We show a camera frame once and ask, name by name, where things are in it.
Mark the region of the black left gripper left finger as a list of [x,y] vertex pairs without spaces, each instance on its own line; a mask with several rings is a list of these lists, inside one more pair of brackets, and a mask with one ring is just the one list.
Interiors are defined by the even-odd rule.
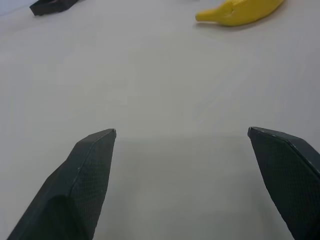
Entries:
[[116,137],[110,128],[78,141],[45,180],[7,240],[93,240]]

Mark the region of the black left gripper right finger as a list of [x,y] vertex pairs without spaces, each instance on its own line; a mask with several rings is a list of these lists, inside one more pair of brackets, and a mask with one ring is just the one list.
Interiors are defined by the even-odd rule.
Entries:
[[320,240],[320,153],[280,131],[250,127],[247,135],[265,187],[294,240]]

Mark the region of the yellow banana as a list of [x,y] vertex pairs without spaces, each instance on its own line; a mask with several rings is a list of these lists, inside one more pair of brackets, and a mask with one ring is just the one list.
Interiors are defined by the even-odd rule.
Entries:
[[196,13],[200,23],[236,27],[259,21],[277,10],[285,0],[225,0],[216,8]]

